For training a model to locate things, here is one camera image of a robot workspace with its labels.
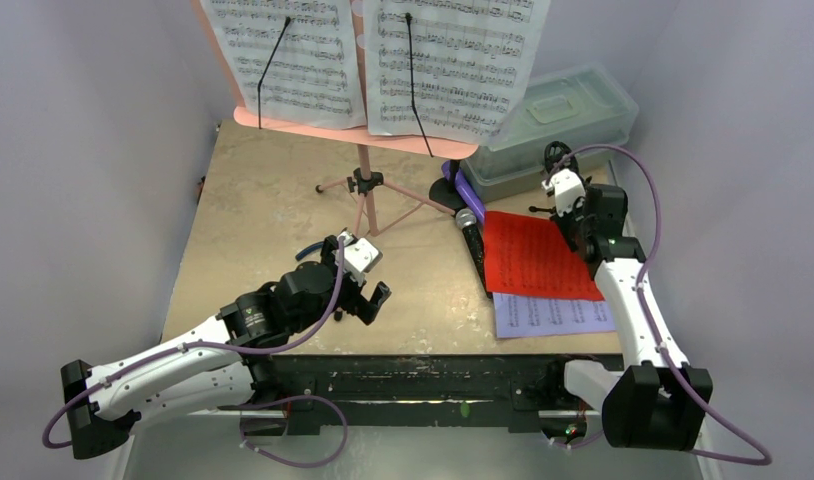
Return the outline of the black tripod mic stand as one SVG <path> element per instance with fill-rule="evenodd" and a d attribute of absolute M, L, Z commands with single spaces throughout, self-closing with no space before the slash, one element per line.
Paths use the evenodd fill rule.
<path fill-rule="evenodd" d="M 578 165 L 576 157 L 572 154 L 572 149 L 567 144 L 565 144 L 563 142 L 560 142 L 560 141 L 552 141 L 551 143 L 549 143 L 545 147 L 544 154 L 543 154 L 543 163 L 544 163 L 545 175 L 544 175 L 544 178 L 541 180 L 541 183 L 542 183 L 542 181 L 544 179 L 547 179 L 551 174 L 554 174 L 554 173 L 556 173 L 559 170 L 562 170 L 564 168 L 569 168 L 569 169 L 573 170 L 574 172 L 576 172 L 576 173 L 578 173 L 580 175 L 579 165 Z M 552 200 L 554 202 L 554 198 L 553 198 L 552 194 L 546 194 L 543 189 L 542 189 L 542 191 L 543 191 L 543 194 L 549 200 Z M 585 198 L 584 199 L 579 199 L 578 202 L 576 203 L 575 207 L 584 206 L 584 205 L 585 205 Z M 555 202 L 554 202 L 553 207 L 538 208 L 538 207 L 532 206 L 530 208 L 530 211 L 531 212 L 549 213 L 550 214 L 550 219 L 555 222 L 555 216 L 556 216 Z"/>

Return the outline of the purple microphone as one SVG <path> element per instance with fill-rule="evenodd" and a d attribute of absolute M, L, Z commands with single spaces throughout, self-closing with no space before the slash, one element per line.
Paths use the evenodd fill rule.
<path fill-rule="evenodd" d="M 465 175 L 462 160 L 447 160 L 442 166 L 443 191 L 457 193 L 459 198 L 476 216 L 480 223 L 485 222 L 486 207 Z"/>

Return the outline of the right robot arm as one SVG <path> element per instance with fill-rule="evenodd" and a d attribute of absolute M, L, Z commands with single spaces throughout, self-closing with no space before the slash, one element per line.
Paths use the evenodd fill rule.
<path fill-rule="evenodd" d="M 620 341 L 624 370 L 594 360 L 570 360 L 547 376 L 544 392 L 559 407 L 582 399 L 601 415 L 610 446 L 689 451 L 700 433 L 709 401 L 709 372 L 691 366 L 672 340 L 640 270 L 645 253 L 623 233 L 628 210 L 619 187 L 590 184 L 557 195 L 552 220 L 607 303 Z"/>

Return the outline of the blue sheet music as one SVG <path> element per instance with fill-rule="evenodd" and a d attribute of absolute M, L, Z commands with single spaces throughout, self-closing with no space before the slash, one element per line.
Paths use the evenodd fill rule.
<path fill-rule="evenodd" d="M 494 293 L 499 339 L 613 332 L 604 301 L 559 300 Z"/>

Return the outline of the black round-base mic stand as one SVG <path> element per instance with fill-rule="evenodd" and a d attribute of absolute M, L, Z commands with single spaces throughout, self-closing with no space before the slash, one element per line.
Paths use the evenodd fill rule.
<path fill-rule="evenodd" d="M 470 208 L 470 187 L 461 171 L 461 160 L 444 162 L 442 171 L 442 177 L 429 189 L 429 198 L 455 212 Z"/>

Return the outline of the silver condenser microphone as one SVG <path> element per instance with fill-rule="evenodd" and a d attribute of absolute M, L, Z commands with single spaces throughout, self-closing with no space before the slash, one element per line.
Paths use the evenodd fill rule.
<path fill-rule="evenodd" d="M 484 294 L 488 299 L 492 299 L 493 294 L 486 282 L 484 242 L 477 216 L 471 209 L 463 208 L 456 212 L 455 223 L 464 237 Z"/>

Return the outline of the red sheet music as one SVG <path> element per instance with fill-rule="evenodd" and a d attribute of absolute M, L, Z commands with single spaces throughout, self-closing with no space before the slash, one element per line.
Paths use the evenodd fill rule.
<path fill-rule="evenodd" d="M 586 264 L 543 218 L 501 211 L 485 214 L 485 279 L 492 293 L 602 301 Z"/>

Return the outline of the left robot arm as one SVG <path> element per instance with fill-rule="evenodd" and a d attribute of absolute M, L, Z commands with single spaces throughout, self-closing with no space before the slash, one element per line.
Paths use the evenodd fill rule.
<path fill-rule="evenodd" d="M 258 364 L 305 343 L 337 312 L 371 324 L 391 290 L 380 282 L 364 297 L 367 271 L 337 254 L 304 262 L 169 341 L 106 364 L 64 365 L 64 404 L 43 429 L 44 446 L 91 459 L 169 417 L 247 402 L 272 407 L 281 382 Z"/>

